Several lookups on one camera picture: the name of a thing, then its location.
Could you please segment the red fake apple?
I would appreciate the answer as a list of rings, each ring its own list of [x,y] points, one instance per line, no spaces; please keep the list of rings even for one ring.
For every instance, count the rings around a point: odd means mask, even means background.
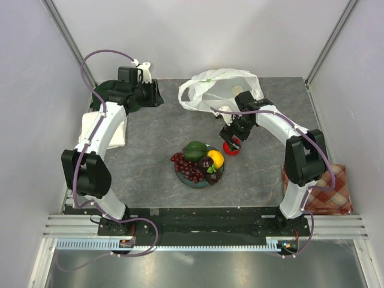
[[[241,144],[241,141],[238,139],[238,138],[235,138],[233,137],[233,140],[237,143],[237,144]],[[237,149],[237,150],[230,150],[229,148],[229,145],[227,144],[227,142],[223,142],[223,151],[227,154],[227,155],[237,155],[239,154],[240,150]]]

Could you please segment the yellow fake lemon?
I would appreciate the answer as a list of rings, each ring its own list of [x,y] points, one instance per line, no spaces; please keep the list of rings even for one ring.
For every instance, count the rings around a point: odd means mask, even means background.
[[[210,150],[210,151],[208,151],[208,157],[210,157],[214,161],[216,169],[219,169],[223,166],[224,156],[220,151]]]

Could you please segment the dark purple fake mangosteen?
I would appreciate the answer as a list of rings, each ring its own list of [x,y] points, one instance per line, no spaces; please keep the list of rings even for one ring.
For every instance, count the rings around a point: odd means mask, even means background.
[[[214,173],[216,172],[214,161],[209,156],[204,156],[199,162],[198,162],[198,168],[202,173]]]

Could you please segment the green fake lime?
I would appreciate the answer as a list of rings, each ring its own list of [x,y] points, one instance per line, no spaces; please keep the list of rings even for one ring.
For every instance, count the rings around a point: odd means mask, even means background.
[[[207,156],[207,153],[207,145],[199,141],[190,142],[183,151],[184,158],[192,162],[200,161],[203,157]]]

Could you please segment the red fake grape bunch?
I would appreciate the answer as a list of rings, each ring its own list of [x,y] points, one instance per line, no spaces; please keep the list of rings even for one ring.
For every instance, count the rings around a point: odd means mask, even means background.
[[[170,158],[177,177],[185,184],[198,184],[203,180],[203,173],[197,168],[197,163],[188,161],[182,152],[177,152]]]

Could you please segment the white plastic bag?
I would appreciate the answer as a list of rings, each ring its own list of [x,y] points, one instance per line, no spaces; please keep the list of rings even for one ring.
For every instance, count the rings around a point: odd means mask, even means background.
[[[178,102],[186,110],[212,113],[223,106],[237,111],[235,97],[251,92],[255,100],[264,98],[258,77],[233,68],[204,71],[193,76],[178,89]]]

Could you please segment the dark fake avocado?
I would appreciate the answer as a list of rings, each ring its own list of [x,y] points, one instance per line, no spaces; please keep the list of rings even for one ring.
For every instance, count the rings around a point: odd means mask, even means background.
[[[219,171],[204,174],[205,181],[209,185],[216,184],[220,180],[221,176],[222,176],[222,173]]]

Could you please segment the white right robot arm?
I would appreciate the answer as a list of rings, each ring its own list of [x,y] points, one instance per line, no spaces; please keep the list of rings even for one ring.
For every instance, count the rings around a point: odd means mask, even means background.
[[[304,212],[305,201],[316,182],[330,167],[323,133],[309,130],[282,114],[267,98],[256,100],[245,91],[235,97],[237,110],[223,106],[216,112],[225,122],[220,137],[228,150],[238,152],[254,127],[268,130],[285,147],[284,172],[288,185],[279,205],[276,232],[289,236],[296,230],[294,218]]]

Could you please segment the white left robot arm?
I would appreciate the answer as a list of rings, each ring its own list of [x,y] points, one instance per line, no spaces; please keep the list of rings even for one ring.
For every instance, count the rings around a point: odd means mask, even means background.
[[[100,97],[100,110],[85,137],[74,149],[66,149],[61,155],[74,207],[81,208],[77,198],[84,197],[86,204],[96,207],[104,218],[112,221],[110,227],[119,236],[131,231],[130,211],[112,191],[112,176],[104,157],[117,128],[130,113],[164,103],[150,66],[143,62],[136,67],[119,67],[118,79]]]

